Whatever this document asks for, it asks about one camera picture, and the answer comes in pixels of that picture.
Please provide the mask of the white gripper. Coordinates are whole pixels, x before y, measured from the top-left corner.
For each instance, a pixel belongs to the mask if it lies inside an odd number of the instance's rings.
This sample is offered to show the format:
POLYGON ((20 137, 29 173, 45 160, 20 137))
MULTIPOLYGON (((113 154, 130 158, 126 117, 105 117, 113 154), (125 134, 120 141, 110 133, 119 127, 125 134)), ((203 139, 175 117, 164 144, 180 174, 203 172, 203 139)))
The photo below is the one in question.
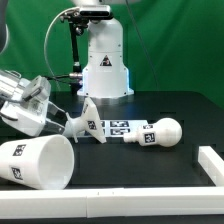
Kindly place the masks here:
POLYGON ((37 99, 22 105, 5 102, 0 109, 0 117, 9 126, 29 136, 39 136, 43 128, 47 132, 63 134, 64 126, 53 121, 46 122, 47 108, 53 116, 60 119, 66 118, 66 112, 54 103, 37 99))

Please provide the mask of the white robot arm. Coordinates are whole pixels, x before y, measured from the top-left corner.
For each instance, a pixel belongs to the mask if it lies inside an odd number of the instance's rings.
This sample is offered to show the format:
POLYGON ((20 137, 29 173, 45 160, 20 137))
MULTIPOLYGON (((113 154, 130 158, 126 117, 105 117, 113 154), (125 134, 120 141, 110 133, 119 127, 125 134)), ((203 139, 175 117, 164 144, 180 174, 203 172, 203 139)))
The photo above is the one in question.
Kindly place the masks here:
MULTIPOLYGON (((70 26, 72 38, 88 32, 88 63, 81 67, 77 43, 72 43, 73 74, 78 78, 80 97, 100 101, 119 100, 133 93, 129 70, 123 63, 123 28, 105 0, 74 0, 75 6, 57 15, 70 26)), ((50 102, 50 83, 38 76, 28 81, 14 71, 0 70, 0 118, 29 135, 44 129, 65 133, 66 128, 47 118, 66 118, 66 112, 50 102)))

